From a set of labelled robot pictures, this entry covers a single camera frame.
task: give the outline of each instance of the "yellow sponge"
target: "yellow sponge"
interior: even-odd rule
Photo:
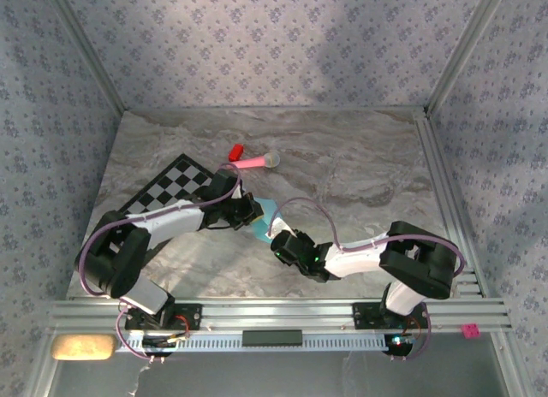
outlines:
[[[51,344],[55,360],[106,360],[116,350],[114,335],[58,335]]]

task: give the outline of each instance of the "checkerboard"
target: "checkerboard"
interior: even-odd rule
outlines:
[[[135,194],[120,211],[139,215],[161,209],[184,199],[198,187],[209,185],[212,177],[212,172],[183,153]]]

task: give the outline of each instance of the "floral wallpaper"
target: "floral wallpaper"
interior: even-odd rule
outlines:
[[[0,2],[0,395],[18,396],[118,119],[46,0]]]
[[[435,122],[486,277],[548,395],[548,0],[503,0]]]
[[[478,0],[70,0],[128,109],[425,104]]]

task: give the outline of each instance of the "gray marble table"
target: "gray marble table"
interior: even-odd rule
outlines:
[[[235,143],[245,145],[247,157],[271,150],[281,156],[274,169],[246,169],[247,190],[278,203],[295,196],[318,200],[334,217],[341,242],[377,235],[395,220],[444,235],[410,116],[280,109],[126,112],[87,232],[181,153],[215,171]],[[293,204],[283,216],[318,243],[332,240],[328,222],[311,207]],[[177,237],[142,273],[176,297],[378,297],[392,280],[384,272],[326,284],[308,280],[245,230]],[[68,296],[82,294],[73,276]]]

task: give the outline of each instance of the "pink tag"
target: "pink tag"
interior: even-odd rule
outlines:
[[[480,329],[478,329],[477,324],[463,324],[461,326],[461,330],[464,337],[467,339],[475,339],[476,337],[480,337]]]

